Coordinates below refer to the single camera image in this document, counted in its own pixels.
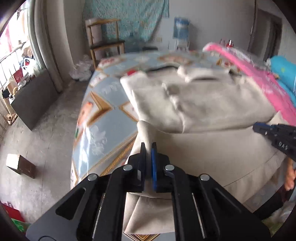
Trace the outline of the person's right hand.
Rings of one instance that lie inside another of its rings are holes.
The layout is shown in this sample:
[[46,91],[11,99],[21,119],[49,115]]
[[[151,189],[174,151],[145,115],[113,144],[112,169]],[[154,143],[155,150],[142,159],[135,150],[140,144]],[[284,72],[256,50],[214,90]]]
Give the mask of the person's right hand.
[[295,187],[295,169],[293,168],[294,161],[291,158],[287,159],[287,171],[285,174],[285,190],[289,191]]

